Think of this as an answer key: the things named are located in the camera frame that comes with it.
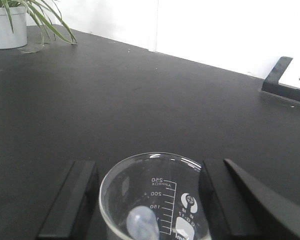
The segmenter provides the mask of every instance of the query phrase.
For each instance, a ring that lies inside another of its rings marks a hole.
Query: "black tabletop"
[[[102,179],[146,152],[231,159],[300,205],[300,103],[262,92],[259,78],[75,36],[0,50],[0,233],[69,161],[96,161]]]

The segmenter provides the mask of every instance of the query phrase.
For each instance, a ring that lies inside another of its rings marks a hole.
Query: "spider plant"
[[[68,25],[62,20],[61,12],[55,3],[57,0],[51,0],[53,5],[50,6],[46,0],[0,0],[0,8],[5,8],[7,17],[10,22],[11,30],[14,32],[14,25],[12,16],[10,13],[10,8],[13,7],[21,7],[24,6],[26,8],[26,12],[32,17],[35,24],[41,29],[41,48],[44,47],[45,35],[50,39],[49,31],[51,30],[54,36],[58,36],[61,40],[65,41],[69,44],[76,44],[77,40],[73,33],[71,32]],[[69,33],[70,39],[64,37],[52,24],[51,19],[47,15],[47,13],[52,13],[56,19],[59,20],[62,26],[65,27],[67,32]]]

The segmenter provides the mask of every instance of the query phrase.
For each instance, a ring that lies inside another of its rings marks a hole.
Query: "potted plant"
[[[0,0],[0,49],[18,48],[27,44],[26,13],[32,17],[36,25],[41,29],[40,49],[44,46],[45,36],[50,38],[49,31],[69,44],[77,43],[70,28],[62,20],[61,12],[55,0],[51,1],[53,5],[49,5],[46,0]],[[67,39],[53,26],[47,15],[48,13],[52,13],[61,25],[65,27],[70,39]]]

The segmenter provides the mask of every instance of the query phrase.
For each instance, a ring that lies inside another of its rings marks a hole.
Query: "plant pot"
[[[26,8],[11,7],[13,32],[6,9],[0,7],[0,49],[13,49],[27,45]]]

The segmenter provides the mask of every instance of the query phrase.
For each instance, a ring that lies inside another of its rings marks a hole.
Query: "glass beaker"
[[[199,198],[201,165],[188,158],[151,152],[126,158],[104,177],[99,207],[109,240],[133,240],[126,219],[147,206],[155,214],[160,240],[210,240]]]

